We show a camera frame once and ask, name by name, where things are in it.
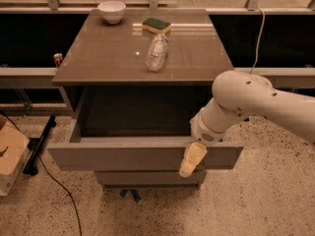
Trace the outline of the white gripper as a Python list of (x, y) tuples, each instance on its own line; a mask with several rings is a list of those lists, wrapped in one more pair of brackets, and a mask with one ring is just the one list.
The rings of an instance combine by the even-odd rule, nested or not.
[(184, 178), (190, 177), (206, 156), (207, 147), (205, 145), (211, 142), (221, 142), (225, 136), (225, 133), (218, 133), (209, 128), (201, 113), (197, 113), (190, 120), (190, 130), (191, 137), (197, 142), (190, 143), (185, 149), (179, 169), (179, 175)]

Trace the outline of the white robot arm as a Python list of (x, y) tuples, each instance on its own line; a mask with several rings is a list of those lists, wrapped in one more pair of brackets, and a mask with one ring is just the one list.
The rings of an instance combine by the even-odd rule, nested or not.
[(261, 76), (237, 71), (219, 74), (212, 99), (190, 120), (192, 142), (185, 149), (179, 175), (187, 178), (207, 153), (210, 142), (220, 141), (226, 131), (250, 115), (266, 118), (315, 143), (315, 98), (273, 88)]

